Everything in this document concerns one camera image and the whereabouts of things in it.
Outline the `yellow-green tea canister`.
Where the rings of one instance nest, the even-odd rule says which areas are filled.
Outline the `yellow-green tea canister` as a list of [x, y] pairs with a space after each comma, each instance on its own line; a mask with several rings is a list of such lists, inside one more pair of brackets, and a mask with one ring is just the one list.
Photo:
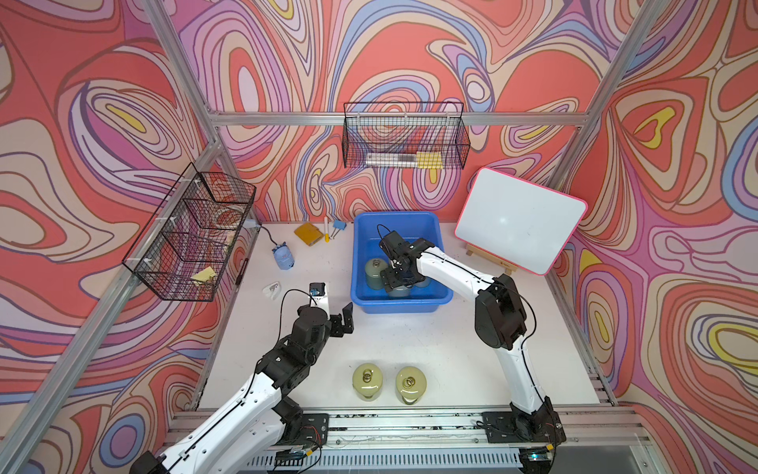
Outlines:
[[403, 367], [396, 376], [396, 391], [406, 405], [414, 405], [426, 393], [426, 376], [417, 367]]
[[374, 363], [364, 363], [353, 373], [353, 390], [364, 401], [373, 401], [384, 385], [383, 372]]

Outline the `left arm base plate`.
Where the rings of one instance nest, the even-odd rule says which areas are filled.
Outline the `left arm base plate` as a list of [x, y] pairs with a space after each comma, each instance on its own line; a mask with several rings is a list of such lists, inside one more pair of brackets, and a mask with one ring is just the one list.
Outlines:
[[287, 424], [280, 444], [286, 446], [323, 446], [328, 440], [330, 415], [305, 413]]

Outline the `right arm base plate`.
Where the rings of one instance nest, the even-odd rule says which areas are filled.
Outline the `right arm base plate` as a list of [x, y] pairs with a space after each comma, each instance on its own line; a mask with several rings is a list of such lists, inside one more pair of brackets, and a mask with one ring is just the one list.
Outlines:
[[552, 410], [539, 410], [527, 415], [515, 412], [483, 412], [479, 427], [490, 444], [552, 444], [559, 446], [567, 435], [559, 415]]

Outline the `blue-grey tea canister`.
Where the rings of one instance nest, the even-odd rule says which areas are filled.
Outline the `blue-grey tea canister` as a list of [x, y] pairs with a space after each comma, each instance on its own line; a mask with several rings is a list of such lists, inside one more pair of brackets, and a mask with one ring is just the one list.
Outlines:
[[405, 298], [411, 294], [412, 289], [411, 286], [399, 286], [398, 288], [390, 290], [388, 295], [392, 298]]

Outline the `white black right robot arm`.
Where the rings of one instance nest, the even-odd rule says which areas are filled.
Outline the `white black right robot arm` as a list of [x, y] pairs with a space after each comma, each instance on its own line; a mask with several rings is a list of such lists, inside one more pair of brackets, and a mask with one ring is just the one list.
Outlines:
[[392, 231], [380, 238], [379, 248], [389, 260], [381, 272], [389, 292], [435, 280], [474, 304], [474, 327], [479, 339], [495, 350], [511, 396], [511, 409], [524, 416], [548, 413], [552, 406], [533, 373], [527, 350], [527, 312], [511, 276], [479, 272], [446, 255], [430, 241], [409, 242]]

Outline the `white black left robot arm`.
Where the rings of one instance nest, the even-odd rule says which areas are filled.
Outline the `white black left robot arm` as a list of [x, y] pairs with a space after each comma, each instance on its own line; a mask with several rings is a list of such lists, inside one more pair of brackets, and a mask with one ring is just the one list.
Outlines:
[[297, 309], [291, 333], [258, 361], [240, 390], [188, 436], [162, 454], [144, 452], [131, 473], [236, 473], [261, 451], [303, 426], [289, 393], [304, 381], [327, 341], [355, 331], [353, 305], [338, 314], [316, 298]]

